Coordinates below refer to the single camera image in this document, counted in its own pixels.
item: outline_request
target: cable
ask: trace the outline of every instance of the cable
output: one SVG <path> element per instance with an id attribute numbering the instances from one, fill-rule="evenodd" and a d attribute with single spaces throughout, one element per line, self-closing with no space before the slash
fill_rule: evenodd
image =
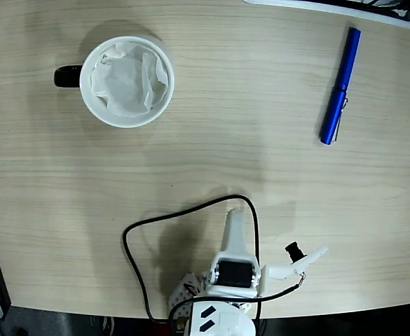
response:
<path id="1" fill-rule="evenodd" d="M 352 9 L 357 9 L 359 11 L 370 11 L 372 13 L 375 12 L 382 12 L 382 11 L 393 11 L 393 10 L 407 10 L 407 7 L 404 6 L 402 3 L 397 3 L 396 5 L 392 6 L 375 6 L 374 4 L 376 2 L 373 2 L 372 0 L 370 3 L 362 3 L 362 2 L 356 2 L 356 1 L 341 1 L 341 0 L 305 0 L 305 1 L 310 1 L 310 2 L 316 2 L 319 4 L 327 4 L 327 5 L 333 5 L 333 6 L 341 6 L 345 8 L 352 8 Z"/>
<path id="2" fill-rule="evenodd" d="M 183 283 L 183 287 L 191 294 L 192 296 L 197 296 L 199 294 L 200 290 L 195 287 L 192 283 Z"/>
<path id="3" fill-rule="evenodd" d="M 263 324 L 263 328 L 262 331 L 259 333 L 259 336 L 264 336 L 264 334 L 267 331 L 267 323 L 268 323 L 268 319 L 266 318 L 265 320 L 263 320 L 264 324 Z"/>
<path id="4" fill-rule="evenodd" d="M 215 205 L 217 203 L 225 202 L 225 201 L 228 201 L 228 200 L 243 200 L 248 204 L 248 206 L 250 207 L 250 210 L 252 211 L 253 226 L 254 226 L 254 254 L 255 254 L 256 259 L 258 260 L 258 263 L 259 263 L 259 226 L 258 226 L 258 217 L 257 217 L 256 209 L 254 208 L 254 205 L 253 205 L 252 201 L 250 201 L 248 199 L 248 197 L 243 196 L 243 195 L 227 195 L 227 196 L 216 198 L 212 201 L 206 202 L 206 203 L 198 205 L 198 206 L 193 206 L 190 209 L 186 209 L 186 210 L 183 210 L 183 211 L 171 213 L 169 215 L 163 215 L 163 216 L 159 216 L 159 217 L 155 217 L 155 218 L 149 218 L 149 219 L 141 220 L 139 222 L 136 222 L 135 224 L 132 224 L 132 225 L 128 226 L 123 231 L 123 233 L 122 233 L 123 248 L 125 250 L 125 254 L 128 257 L 128 260 L 130 261 L 130 264 L 132 265 L 132 267 L 135 271 L 136 277 L 137 277 L 137 279 L 139 281 L 139 284 L 141 286 L 147 316 L 149 317 L 149 320 L 152 321 L 153 323 L 158 323 L 159 324 L 159 323 L 166 323 L 166 322 L 164 320 L 154 318 L 153 315 L 151 314 L 150 306 L 149 306 L 149 297 L 147 295 L 146 286 L 144 285 L 144 280 L 142 279 L 141 272 L 139 271 L 139 269 L 136 265 L 135 259 L 133 259 L 132 255 L 131 255 L 130 248 L 128 247 L 128 243 L 127 243 L 128 233 L 131 230 L 133 230 L 135 228 L 138 228 L 141 225 L 145 225 L 145 224 L 149 224 L 149 223 L 156 223 L 156 222 L 160 222 L 160 221 L 166 221 L 168 219 L 172 219 L 172 218 L 192 214 L 193 212 L 202 210 L 204 208 L 207 208 L 207 207 L 210 207 L 210 206 Z M 258 310 L 259 310 L 259 313 L 260 313 L 260 310 L 261 310 L 260 304 L 258 304 Z"/>
<path id="5" fill-rule="evenodd" d="M 109 331 L 109 336 L 114 336 L 114 317 L 111 317 L 111 327 Z"/>
<path id="6" fill-rule="evenodd" d="M 370 1 L 369 3 L 366 3 L 366 5 L 368 5 L 368 6 L 373 6 L 376 2 L 378 2 L 379 0 L 373 0 L 373 1 Z"/>
<path id="7" fill-rule="evenodd" d="M 146 286 L 144 284 L 144 280 L 142 279 L 142 275 L 141 272 L 139 271 L 135 259 L 132 257 L 131 252 L 130 252 L 130 248 L 128 246 L 127 243 L 127 235 L 128 233 L 135 229 L 138 228 L 139 226 L 145 225 L 145 224 L 149 224 L 149 223 L 156 223 L 156 222 L 160 222 L 160 221 L 166 221 L 168 219 L 172 219 L 172 218 L 176 218 L 176 217 L 180 217 L 180 216 L 185 216 L 188 214 L 191 214 L 193 212 L 202 210 L 204 208 L 210 207 L 212 205 L 215 205 L 217 203 L 221 203 L 221 202 L 225 202 L 228 200 L 243 200 L 245 201 L 251 212 L 252 212 L 252 216 L 253 216 L 253 226 L 254 226 L 254 254 L 256 256 L 256 259 L 259 263 L 259 224 L 258 224 L 258 218 L 257 218 L 257 213 L 256 213 L 256 209 L 254 208 L 253 203 L 246 197 L 243 195 L 227 195 L 227 196 L 223 196 L 223 197 L 219 197 L 217 199 L 214 199 L 212 201 L 206 202 L 204 204 L 198 205 L 198 206 L 193 206 L 190 209 L 186 209 L 183 211 L 179 211 L 176 213 L 172 213 L 169 215 L 163 215 L 163 216 L 158 216 L 155 218 L 149 218 L 149 219 L 145 219 L 145 220 L 141 220 L 139 222 L 136 222 L 130 226 L 128 226 L 122 233 L 122 243 L 123 243 L 123 247 L 125 250 L 125 254 L 128 257 L 128 260 L 130 261 L 130 264 L 132 265 L 136 277 L 139 281 L 139 284 L 141 286 L 141 290 L 142 290 L 142 295 L 144 297 L 144 305 L 145 305 L 145 309 L 146 309 L 146 313 L 147 316 L 149 317 L 150 321 L 152 321 L 153 323 L 166 323 L 164 320 L 160 320 L 160 319 L 156 319 L 153 317 L 153 315 L 151 314 L 150 311 L 150 305 L 149 305 L 149 297 L 147 295 L 147 289 Z M 285 289 L 284 291 L 277 293 L 275 295 L 270 295 L 270 296 L 266 296 L 266 297 L 256 297 L 256 298 L 234 298 L 234 297 L 192 297 L 190 299 L 187 299 L 185 301 L 182 301 L 180 303 L 178 303 L 177 305 L 175 305 L 169 313 L 169 318 L 168 318 L 168 323 L 170 325 L 170 328 L 172 331 L 176 332 L 176 328 L 174 328 L 173 325 L 173 321 L 174 321 L 174 315 L 175 312 L 182 307 L 185 304 L 188 303 L 192 303 L 192 302 L 234 302 L 234 303 L 246 303 L 246 302 L 250 302 L 250 303 L 257 303 L 258 307 L 257 307 L 257 315 L 256 318 L 254 320 L 254 324 L 257 327 L 257 334 L 259 333 L 259 326 L 260 326 L 260 316 L 261 316 L 261 303 L 265 302 L 265 301 L 270 301 L 270 300 L 274 300 L 277 298 L 280 298 L 286 294 L 289 294 L 293 291 L 295 291 L 297 288 L 299 288 L 301 286 L 301 284 L 303 283 L 304 280 L 304 276 L 301 276 L 301 280 L 300 282 L 298 282 L 296 285 L 289 287 L 287 289 Z"/>

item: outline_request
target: mug handle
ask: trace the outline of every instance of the mug handle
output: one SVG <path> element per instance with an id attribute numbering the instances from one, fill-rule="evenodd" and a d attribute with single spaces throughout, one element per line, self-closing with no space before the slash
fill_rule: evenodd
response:
<path id="1" fill-rule="evenodd" d="M 59 88 L 79 88 L 81 65 L 67 65 L 55 70 L 53 82 Z"/>

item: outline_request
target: dark floor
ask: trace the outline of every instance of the dark floor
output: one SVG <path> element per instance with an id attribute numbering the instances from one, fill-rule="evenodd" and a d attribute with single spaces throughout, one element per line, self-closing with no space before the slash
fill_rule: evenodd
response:
<path id="1" fill-rule="evenodd" d="M 111 319 L 106 322 L 108 332 L 102 332 L 102 317 L 11 307 L 0 331 L 2 336 L 16 336 L 20 328 L 29 336 L 109 336 Z M 261 332 L 264 328 L 264 336 L 410 335 L 410 304 L 349 314 L 274 318 L 263 320 Z M 168 336 L 168 332 L 147 320 L 114 319 L 114 336 L 140 335 Z"/>

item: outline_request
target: pen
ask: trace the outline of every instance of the pen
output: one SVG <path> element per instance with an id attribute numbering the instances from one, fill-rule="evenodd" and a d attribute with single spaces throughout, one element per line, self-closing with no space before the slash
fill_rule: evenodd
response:
<path id="1" fill-rule="evenodd" d="M 353 72 L 359 39 L 360 30 L 350 28 L 336 84 L 329 99 L 328 109 L 320 133 L 321 142 L 327 145 L 337 140 L 342 110 L 348 102 L 346 90 L 348 89 L 351 73 Z"/>

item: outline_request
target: cup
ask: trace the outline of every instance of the cup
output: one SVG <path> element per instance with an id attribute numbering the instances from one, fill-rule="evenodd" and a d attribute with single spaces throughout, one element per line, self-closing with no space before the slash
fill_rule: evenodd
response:
<path id="1" fill-rule="evenodd" d="M 112 113 L 107 109 L 104 100 L 96 96 L 91 89 L 91 73 L 95 68 L 96 62 L 106 49 L 120 42 L 141 43 L 146 48 L 152 49 L 159 55 L 168 73 L 169 86 L 163 100 L 156 106 L 153 106 L 150 111 L 135 117 Z M 172 57 L 168 52 L 168 48 L 157 38 L 146 35 L 119 36 L 102 42 L 90 52 L 83 65 L 67 65 L 55 70 L 53 80 L 54 84 L 59 88 L 80 88 L 83 101 L 90 112 L 104 123 L 120 128 L 139 127 L 157 119 L 168 107 L 175 86 Z"/>

